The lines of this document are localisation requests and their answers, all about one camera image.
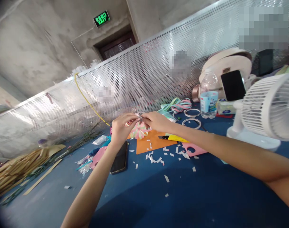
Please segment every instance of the bottle label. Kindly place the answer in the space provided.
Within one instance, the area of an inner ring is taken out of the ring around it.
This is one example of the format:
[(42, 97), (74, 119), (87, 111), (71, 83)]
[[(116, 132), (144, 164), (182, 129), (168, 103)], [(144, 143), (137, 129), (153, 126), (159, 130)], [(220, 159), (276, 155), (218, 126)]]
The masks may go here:
[(217, 91), (208, 91), (200, 95), (200, 108), (203, 112), (216, 111), (216, 102), (218, 100)]

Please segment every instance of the forearm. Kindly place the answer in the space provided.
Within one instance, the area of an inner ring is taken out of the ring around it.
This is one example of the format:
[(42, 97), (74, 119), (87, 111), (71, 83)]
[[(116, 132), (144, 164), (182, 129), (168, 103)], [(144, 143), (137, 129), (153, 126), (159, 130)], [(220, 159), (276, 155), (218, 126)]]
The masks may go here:
[(62, 228), (88, 226), (120, 147), (111, 143), (108, 145), (104, 155), (69, 208), (62, 223)]
[(252, 144), (180, 124), (171, 125), (169, 133), (196, 144), (235, 168), (264, 182), (289, 176), (289, 159)]

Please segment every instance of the white fan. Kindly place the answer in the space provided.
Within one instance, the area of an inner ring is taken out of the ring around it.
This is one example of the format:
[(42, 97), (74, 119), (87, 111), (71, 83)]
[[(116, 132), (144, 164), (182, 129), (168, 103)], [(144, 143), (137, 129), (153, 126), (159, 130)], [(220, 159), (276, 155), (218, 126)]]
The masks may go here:
[(234, 124), (227, 137), (276, 151), (289, 141), (289, 73), (256, 82), (234, 103)]

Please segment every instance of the bottle cap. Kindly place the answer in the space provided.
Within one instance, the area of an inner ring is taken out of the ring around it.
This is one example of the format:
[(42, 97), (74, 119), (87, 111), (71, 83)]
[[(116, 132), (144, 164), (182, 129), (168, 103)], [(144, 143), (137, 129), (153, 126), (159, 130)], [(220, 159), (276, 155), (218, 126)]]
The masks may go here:
[(205, 72), (206, 74), (207, 74), (207, 73), (212, 73), (212, 72), (213, 72), (213, 68), (212, 68), (212, 67), (208, 67), (208, 68), (205, 69), (204, 72)]

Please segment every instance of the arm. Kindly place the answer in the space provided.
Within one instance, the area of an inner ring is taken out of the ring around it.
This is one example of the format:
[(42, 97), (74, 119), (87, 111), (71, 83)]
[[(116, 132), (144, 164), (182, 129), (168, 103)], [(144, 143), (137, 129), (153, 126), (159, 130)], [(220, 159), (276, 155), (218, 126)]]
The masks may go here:
[[(88, 227), (91, 217), (93, 216), (100, 200), (115, 157), (131, 130), (139, 121), (137, 118), (138, 117), (134, 114), (126, 113), (113, 121), (111, 143), (108, 145), (104, 155), (73, 201), (64, 218), (61, 228)], [(137, 120), (129, 127), (124, 126), (126, 122), (135, 119)]]
[(265, 182), (289, 206), (289, 159), (236, 139), (172, 123), (157, 112), (142, 117), (153, 129), (182, 137)]

